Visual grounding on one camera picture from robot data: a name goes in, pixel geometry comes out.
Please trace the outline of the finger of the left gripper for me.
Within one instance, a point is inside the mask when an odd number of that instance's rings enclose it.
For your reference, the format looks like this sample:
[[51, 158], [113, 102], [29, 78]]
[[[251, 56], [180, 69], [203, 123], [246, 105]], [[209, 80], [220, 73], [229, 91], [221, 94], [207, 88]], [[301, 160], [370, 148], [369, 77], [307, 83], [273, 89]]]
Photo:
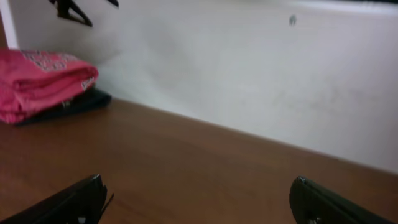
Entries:
[[111, 3], [112, 5], [114, 5], [115, 7], [119, 7], [119, 2], [118, 0], [107, 0], [109, 3]]
[[88, 27], [93, 26], [91, 20], [73, 0], [49, 0], [49, 3], [55, 7], [59, 18], [77, 22]]

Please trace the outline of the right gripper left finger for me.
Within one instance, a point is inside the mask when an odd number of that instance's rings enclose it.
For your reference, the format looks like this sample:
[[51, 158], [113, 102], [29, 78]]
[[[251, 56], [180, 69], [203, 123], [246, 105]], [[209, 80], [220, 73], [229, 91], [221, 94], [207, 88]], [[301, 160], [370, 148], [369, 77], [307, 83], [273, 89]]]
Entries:
[[112, 201], [99, 174], [1, 220], [1, 224], [97, 224]]

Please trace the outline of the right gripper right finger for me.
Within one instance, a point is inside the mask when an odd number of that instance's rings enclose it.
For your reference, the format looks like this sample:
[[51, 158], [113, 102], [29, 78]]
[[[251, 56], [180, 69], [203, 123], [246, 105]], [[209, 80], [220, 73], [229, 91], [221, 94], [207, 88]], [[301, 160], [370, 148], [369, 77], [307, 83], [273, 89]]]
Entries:
[[297, 224], [394, 224], [302, 176], [292, 182], [289, 205]]

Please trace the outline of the salmon red t-shirt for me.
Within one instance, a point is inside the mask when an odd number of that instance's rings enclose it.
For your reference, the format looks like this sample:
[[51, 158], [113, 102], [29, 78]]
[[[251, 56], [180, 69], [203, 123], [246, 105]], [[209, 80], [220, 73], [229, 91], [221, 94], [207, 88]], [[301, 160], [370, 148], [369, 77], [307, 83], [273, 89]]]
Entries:
[[98, 75], [70, 54], [1, 49], [1, 111], [41, 111], [83, 93]]

